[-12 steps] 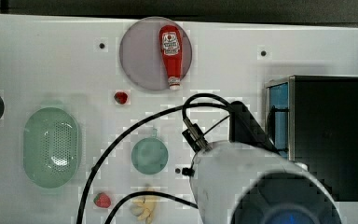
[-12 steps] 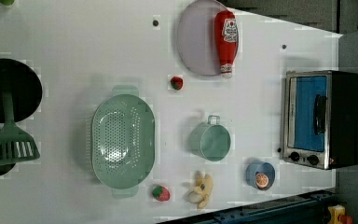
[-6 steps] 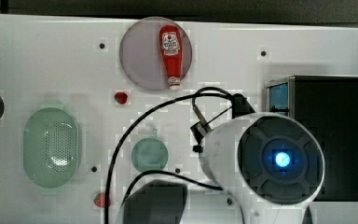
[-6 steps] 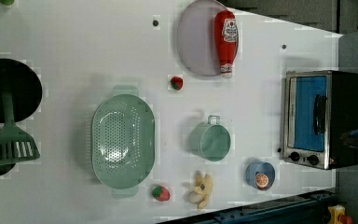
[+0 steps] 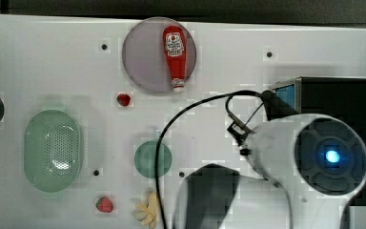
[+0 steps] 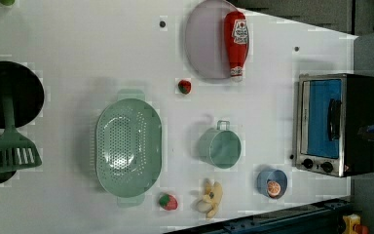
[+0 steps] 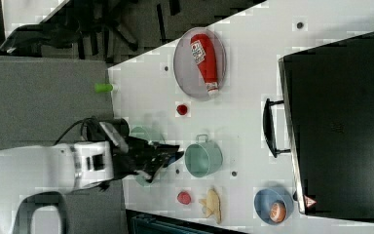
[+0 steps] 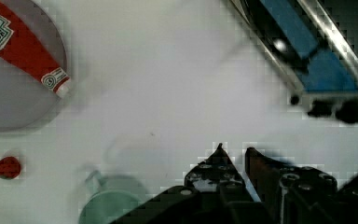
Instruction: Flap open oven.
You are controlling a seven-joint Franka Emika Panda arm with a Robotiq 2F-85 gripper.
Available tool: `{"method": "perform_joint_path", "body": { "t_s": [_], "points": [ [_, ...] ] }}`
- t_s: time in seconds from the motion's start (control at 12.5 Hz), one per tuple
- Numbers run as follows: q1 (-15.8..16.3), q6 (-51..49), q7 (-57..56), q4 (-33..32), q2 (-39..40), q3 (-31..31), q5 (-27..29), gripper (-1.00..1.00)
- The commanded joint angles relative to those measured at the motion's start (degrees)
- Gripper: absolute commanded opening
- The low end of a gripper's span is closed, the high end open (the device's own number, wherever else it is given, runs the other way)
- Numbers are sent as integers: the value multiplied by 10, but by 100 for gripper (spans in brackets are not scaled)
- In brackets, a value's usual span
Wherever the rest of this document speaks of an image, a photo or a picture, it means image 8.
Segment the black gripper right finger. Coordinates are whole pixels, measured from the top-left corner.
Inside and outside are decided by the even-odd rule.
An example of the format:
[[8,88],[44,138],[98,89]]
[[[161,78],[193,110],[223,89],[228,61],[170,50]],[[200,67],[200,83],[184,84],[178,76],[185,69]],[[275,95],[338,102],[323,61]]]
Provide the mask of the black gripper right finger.
[[321,207],[337,192],[331,175],[273,160],[254,147],[246,149],[245,173],[276,224],[332,223]]

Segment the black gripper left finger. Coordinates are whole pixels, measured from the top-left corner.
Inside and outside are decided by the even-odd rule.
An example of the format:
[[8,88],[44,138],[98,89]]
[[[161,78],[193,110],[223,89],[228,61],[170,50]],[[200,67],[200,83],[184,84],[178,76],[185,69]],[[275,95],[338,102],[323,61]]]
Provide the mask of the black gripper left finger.
[[237,202],[252,201],[223,143],[186,174],[184,185],[199,192],[192,224],[240,224]]

